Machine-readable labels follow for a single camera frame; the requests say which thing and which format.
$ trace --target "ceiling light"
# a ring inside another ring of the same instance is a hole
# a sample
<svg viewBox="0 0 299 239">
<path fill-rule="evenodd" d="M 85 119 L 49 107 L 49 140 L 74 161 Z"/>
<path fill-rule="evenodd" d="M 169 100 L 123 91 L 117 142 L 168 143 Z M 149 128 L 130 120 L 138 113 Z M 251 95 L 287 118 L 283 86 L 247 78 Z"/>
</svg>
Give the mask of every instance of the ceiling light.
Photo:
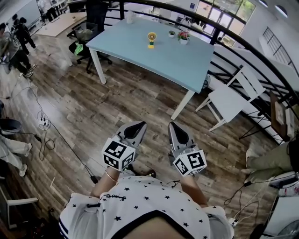
<svg viewBox="0 0 299 239">
<path fill-rule="evenodd" d="M 284 7 L 280 6 L 280 5 L 275 5 L 275 8 L 284 16 L 284 17 L 288 17 L 288 13 L 287 11 L 284 9 Z"/>
<path fill-rule="evenodd" d="M 259 0 L 259 1 L 263 6 L 268 7 L 268 4 L 264 0 Z"/>
</svg>

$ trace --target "table leg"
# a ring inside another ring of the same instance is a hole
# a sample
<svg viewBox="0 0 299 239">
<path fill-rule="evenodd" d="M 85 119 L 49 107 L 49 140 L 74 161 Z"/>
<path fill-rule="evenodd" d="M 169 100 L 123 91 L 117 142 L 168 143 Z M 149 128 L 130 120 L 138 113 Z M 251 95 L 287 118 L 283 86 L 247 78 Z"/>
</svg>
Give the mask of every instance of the table leg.
<svg viewBox="0 0 299 239">
<path fill-rule="evenodd" d="M 187 94 L 185 94 L 184 98 L 182 99 L 181 103 L 177 106 L 176 110 L 173 112 L 171 119 L 175 120 L 178 114 L 181 113 L 182 109 L 185 107 L 185 105 L 189 102 L 189 100 L 192 98 L 192 96 L 195 94 L 195 92 L 188 90 Z"/>
<path fill-rule="evenodd" d="M 49 48 L 47 47 L 47 43 L 46 43 L 44 37 L 43 37 L 43 36 L 39 36 L 38 38 L 39 38 L 39 40 L 40 40 L 40 42 L 41 42 L 41 45 L 43 46 L 43 49 L 44 49 L 44 51 L 46 52 L 46 54 L 47 54 L 48 56 L 51 55 L 51 53 L 50 53 L 50 51 L 49 51 Z"/>
<path fill-rule="evenodd" d="M 100 77 L 100 81 L 102 84 L 106 84 L 106 79 L 105 79 L 104 72 L 103 72 L 101 64 L 100 64 L 100 60 L 99 60 L 97 51 L 95 51 L 91 48 L 89 48 L 89 50 L 90 50 L 90 54 L 93 58 L 93 64 L 95 66 L 95 69 L 97 69 L 98 75 Z"/>
<path fill-rule="evenodd" d="M 64 56 L 64 58 L 66 59 L 67 63 L 69 66 L 72 66 L 73 63 L 71 62 L 71 59 L 69 58 L 69 56 L 67 55 L 67 52 L 65 51 L 65 48 L 61 42 L 61 39 L 58 37 L 57 38 L 57 43 L 58 43 L 58 46 L 60 47 L 60 50 L 62 52 L 62 55 Z"/>
</svg>

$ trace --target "khaki pants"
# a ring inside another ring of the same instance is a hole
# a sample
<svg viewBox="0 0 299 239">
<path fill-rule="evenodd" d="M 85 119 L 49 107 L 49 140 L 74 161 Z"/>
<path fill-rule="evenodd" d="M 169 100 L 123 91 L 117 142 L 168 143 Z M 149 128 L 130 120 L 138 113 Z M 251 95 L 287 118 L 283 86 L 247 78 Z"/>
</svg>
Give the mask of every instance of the khaki pants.
<svg viewBox="0 0 299 239">
<path fill-rule="evenodd" d="M 247 168 L 256 169 L 249 175 L 249 180 L 266 181 L 273 176 L 292 171 L 290 156 L 287 153 L 288 144 L 284 143 L 262 157 L 249 157 Z"/>
<path fill-rule="evenodd" d="M 5 162 L 8 162 L 21 170 L 23 168 L 23 163 L 20 157 L 13 153 L 25 155 L 28 152 L 29 144 L 10 140 L 0 135 L 0 158 Z"/>
</svg>

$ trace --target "blue table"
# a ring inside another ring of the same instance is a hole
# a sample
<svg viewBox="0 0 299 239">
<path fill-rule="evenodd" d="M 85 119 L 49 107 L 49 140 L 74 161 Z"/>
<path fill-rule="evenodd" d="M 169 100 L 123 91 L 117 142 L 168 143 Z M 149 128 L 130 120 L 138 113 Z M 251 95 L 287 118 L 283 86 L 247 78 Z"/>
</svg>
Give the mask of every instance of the blue table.
<svg viewBox="0 0 299 239">
<path fill-rule="evenodd" d="M 179 32 L 142 18 L 134 18 L 133 24 L 127 24 L 124 19 L 93 38 L 87 46 L 103 84 L 106 79 L 96 51 L 141 66 L 188 89 L 171 117 L 174 120 L 194 93 L 200 93 L 214 46 L 193 36 L 187 45 L 181 45 L 176 37 L 168 36 L 170 30 Z M 149 32 L 157 34 L 154 49 L 148 48 Z"/>
</svg>

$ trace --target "power strip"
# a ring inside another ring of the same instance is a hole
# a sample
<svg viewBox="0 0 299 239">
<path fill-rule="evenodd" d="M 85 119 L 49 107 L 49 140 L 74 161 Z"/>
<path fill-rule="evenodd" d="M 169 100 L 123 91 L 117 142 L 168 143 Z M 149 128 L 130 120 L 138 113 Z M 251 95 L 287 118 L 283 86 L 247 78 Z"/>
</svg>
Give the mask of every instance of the power strip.
<svg viewBox="0 0 299 239">
<path fill-rule="evenodd" d="M 40 119 L 39 121 L 38 121 L 38 124 L 41 126 L 41 127 L 49 127 L 49 120 L 48 119 L 45 119 L 45 118 L 43 118 L 43 119 Z"/>
</svg>

